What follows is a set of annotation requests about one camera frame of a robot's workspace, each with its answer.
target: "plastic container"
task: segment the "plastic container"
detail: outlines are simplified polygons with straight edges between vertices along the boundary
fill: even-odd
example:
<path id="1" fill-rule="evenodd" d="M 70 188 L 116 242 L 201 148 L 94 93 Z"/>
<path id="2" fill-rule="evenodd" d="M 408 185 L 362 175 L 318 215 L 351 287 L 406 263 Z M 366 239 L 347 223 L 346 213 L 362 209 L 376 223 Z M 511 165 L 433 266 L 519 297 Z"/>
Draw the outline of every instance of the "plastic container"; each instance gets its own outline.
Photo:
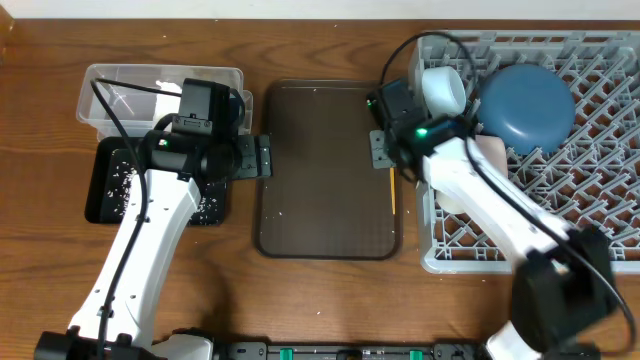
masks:
<path id="1" fill-rule="evenodd" d="M 78 121 L 98 130 L 98 140 L 120 134 L 93 94 L 89 81 L 97 77 L 173 92 L 182 92 L 185 78 L 227 85 L 237 89 L 246 104 L 245 121 L 238 132 L 248 134 L 251 131 L 253 98 L 250 92 L 243 91 L 244 76 L 239 69 L 182 65 L 94 64 L 89 66 L 85 73 L 76 116 Z M 177 112 L 180 105 L 176 97 L 124 87 L 105 85 L 101 91 L 127 130 L 127 134 L 132 137 L 144 136 L 160 117 Z"/>
<path id="2" fill-rule="evenodd" d="M 513 64 L 535 64 L 569 86 L 575 123 L 554 153 L 507 149 L 508 178 L 543 208 L 610 239 L 617 273 L 640 273 L 640 33 L 614 31 L 453 31 L 470 48 L 481 79 Z M 469 97 L 468 64 L 455 45 L 418 40 L 409 67 L 422 93 L 425 68 L 451 66 Z M 422 97 L 417 103 L 425 106 Z M 471 116 L 479 107 L 476 99 Z M 428 184 L 417 189 L 422 266 L 432 273 L 510 273 L 500 249 L 466 215 L 441 209 Z"/>

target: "brown tray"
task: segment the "brown tray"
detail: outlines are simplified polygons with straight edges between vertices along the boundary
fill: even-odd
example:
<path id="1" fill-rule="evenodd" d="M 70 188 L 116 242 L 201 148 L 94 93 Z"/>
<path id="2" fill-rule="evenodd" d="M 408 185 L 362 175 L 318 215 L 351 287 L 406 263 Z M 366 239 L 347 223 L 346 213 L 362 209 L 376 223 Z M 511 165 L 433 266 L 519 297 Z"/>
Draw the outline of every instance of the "brown tray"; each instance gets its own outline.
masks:
<path id="1" fill-rule="evenodd" d="M 400 188 L 374 169 L 375 84 L 283 80 L 267 99 L 273 176 L 258 184 L 254 242 L 270 257 L 383 260 L 402 239 Z"/>

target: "white mug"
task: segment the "white mug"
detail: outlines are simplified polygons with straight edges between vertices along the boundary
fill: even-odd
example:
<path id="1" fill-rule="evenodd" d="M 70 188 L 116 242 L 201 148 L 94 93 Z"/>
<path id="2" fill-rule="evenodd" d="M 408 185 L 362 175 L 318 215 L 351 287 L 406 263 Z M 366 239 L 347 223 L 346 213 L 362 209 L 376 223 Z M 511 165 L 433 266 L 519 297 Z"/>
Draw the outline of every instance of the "white mug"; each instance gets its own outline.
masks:
<path id="1" fill-rule="evenodd" d="M 434 119 L 444 115 L 460 115 L 467 104 L 462 79 L 450 66 L 425 69 L 422 73 L 422 93 Z"/>

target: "clear plastic bin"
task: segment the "clear plastic bin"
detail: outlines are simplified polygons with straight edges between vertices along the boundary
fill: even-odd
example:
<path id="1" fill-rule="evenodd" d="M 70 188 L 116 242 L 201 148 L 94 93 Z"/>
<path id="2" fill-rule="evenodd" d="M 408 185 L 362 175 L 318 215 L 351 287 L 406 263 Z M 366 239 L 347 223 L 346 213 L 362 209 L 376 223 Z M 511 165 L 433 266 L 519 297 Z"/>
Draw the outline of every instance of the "clear plastic bin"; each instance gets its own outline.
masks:
<path id="1" fill-rule="evenodd" d="M 78 121 L 87 123 L 98 130 L 98 139 L 108 136 L 120 136 L 113 122 L 104 111 L 93 94 L 89 81 L 94 78 L 105 78 L 136 84 L 140 86 L 182 92 L 185 78 L 215 81 L 238 90 L 246 104 L 244 124 L 240 134 L 251 131 L 253 99 L 248 91 L 243 91 L 244 76 L 240 69 L 182 66 L 182 65 L 127 65 L 127 64 L 94 64 L 85 73 L 80 99 L 78 100 Z M 105 85 L 101 92 L 118 119 L 132 137 L 144 136 L 165 114 L 178 112 L 180 99 L 139 90 Z"/>

